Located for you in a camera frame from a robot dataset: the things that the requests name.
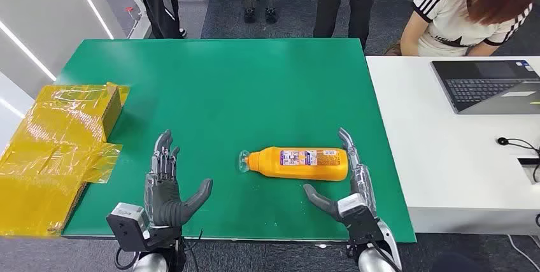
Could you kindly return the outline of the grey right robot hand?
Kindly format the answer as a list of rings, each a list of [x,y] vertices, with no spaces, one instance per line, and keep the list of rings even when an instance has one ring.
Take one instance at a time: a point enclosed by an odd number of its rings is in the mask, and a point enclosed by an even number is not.
[[[334,220],[343,222],[353,213],[369,211],[371,216],[378,218],[376,200],[371,182],[369,168],[360,161],[360,155],[352,137],[344,128],[339,128],[338,136],[343,143],[348,158],[350,177],[350,195],[338,201],[319,194],[310,184],[303,185],[303,189],[309,201]]]

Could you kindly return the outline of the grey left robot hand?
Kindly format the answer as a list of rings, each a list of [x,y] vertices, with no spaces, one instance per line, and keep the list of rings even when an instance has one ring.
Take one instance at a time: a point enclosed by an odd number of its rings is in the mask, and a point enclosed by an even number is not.
[[[152,227],[181,227],[208,200],[213,180],[204,179],[197,192],[181,200],[177,179],[179,147],[171,149],[172,132],[164,131],[156,140],[151,168],[145,178],[145,211]]]

